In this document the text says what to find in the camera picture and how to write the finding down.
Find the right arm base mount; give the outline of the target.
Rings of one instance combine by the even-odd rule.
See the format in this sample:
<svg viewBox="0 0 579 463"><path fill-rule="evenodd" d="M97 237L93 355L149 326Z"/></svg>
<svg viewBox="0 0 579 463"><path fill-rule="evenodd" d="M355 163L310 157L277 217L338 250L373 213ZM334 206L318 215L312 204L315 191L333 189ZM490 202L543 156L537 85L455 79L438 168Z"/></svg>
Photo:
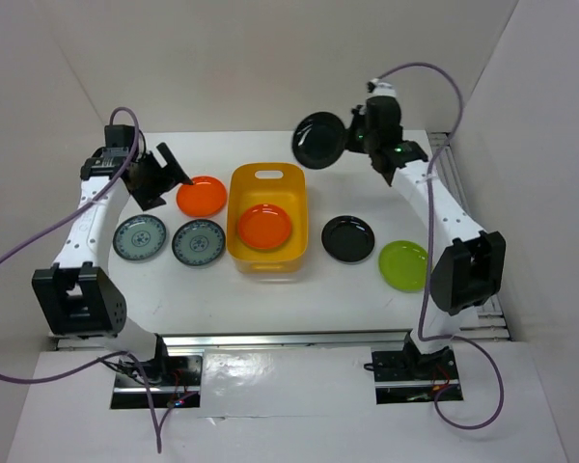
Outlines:
<svg viewBox="0 0 579 463"><path fill-rule="evenodd" d="M373 351L363 369L372 374L378 405L433 402L437 395L441 401L463 399L452 349L425 362L403 351Z"/></svg>

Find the large blue floral plate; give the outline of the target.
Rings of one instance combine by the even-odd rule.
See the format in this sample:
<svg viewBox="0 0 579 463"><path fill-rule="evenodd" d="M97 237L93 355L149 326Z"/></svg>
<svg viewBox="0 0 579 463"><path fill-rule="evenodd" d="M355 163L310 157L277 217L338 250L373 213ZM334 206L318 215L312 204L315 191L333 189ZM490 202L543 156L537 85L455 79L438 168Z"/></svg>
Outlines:
<svg viewBox="0 0 579 463"><path fill-rule="evenodd" d="M139 262L155 257L163 249L167 236L167 228L159 218L139 214L120 223L112 246L121 259Z"/></svg>

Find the orange plate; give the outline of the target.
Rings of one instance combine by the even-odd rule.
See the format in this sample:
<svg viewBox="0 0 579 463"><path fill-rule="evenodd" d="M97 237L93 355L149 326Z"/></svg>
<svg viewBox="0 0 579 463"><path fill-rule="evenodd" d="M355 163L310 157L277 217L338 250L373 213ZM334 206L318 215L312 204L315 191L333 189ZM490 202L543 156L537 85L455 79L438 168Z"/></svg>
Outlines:
<svg viewBox="0 0 579 463"><path fill-rule="evenodd" d="M176 195L179 210L194 218L207 218L220 212L227 201L227 190L216 177L197 176L183 184Z"/></svg>
<svg viewBox="0 0 579 463"><path fill-rule="evenodd" d="M290 238L292 222L286 211L276 204L255 204L239 217L237 233L248 247L269 251Z"/></svg>

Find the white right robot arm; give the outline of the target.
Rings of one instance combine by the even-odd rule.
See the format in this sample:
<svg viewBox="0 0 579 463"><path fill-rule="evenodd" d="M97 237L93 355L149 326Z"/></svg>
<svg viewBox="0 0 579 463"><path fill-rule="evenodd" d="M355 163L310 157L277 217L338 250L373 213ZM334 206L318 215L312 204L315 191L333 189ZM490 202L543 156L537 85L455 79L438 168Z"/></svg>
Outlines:
<svg viewBox="0 0 579 463"><path fill-rule="evenodd" d="M346 147L363 152L373 169L410 203L427 226L427 279L413 347L401 365L413 378L435 366L434 354L460 330L465 311L479 307L501 288L506 241L474 221L436 176L433 159L404 139L393 90L372 89L352 111Z"/></svg>

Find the black plate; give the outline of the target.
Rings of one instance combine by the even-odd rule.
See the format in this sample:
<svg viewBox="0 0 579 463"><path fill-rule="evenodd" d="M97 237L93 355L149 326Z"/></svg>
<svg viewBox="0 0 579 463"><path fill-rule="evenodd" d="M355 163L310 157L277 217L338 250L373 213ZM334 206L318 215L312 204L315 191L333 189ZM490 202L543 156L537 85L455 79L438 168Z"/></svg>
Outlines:
<svg viewBox="0 0 579 463"><path fill-rule="evenodd" d="M353 264L371 255L375 236L364 220L351 215L341 215L325 224L321 232L321 243L331 258Z"/></svg>
<svg viewBox="0 0 579 463"><path fill-rule="evenodd" d="M330 112L315 112L295 128L291 151L296 161L311 170L336 163L345 150L346 130L342 120Z"/></svg>

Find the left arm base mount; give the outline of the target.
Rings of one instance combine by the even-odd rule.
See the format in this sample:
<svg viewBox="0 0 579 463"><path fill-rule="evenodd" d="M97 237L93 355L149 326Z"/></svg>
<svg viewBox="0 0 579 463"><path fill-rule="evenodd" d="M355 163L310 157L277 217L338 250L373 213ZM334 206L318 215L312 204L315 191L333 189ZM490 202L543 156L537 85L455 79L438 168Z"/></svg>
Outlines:
<svg viewBox="0 0 579 463"><path fill-rule="evenodd" d="M110 408L136 410L149 407L143 377L131 362L124 360L103 363L115 374ZM152 403L155 409L173 405L179 409L199 408L203 356L191 354L166 359L166 370L149 377Z"/></svg>

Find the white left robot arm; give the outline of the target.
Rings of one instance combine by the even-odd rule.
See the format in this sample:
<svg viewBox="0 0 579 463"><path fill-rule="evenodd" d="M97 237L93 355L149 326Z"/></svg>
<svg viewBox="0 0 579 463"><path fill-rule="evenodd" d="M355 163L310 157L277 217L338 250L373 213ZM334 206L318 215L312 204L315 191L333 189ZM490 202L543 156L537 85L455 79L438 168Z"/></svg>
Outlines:
<svg viewBox="0 0 579 463"><path fill-rule="evenodd" d="M167 346L128 317L125 297L108 275L108 260L128 201L149 213L165 205L164 194L191 179L164 143L157 147L166 162L160 165L141 146L141 134L133 125L105 126L103 146L80 169L81 213L52 264L34 272L32 288L53 335L127 351L138 358L138 375L158 385L171 373Z"/></svg>

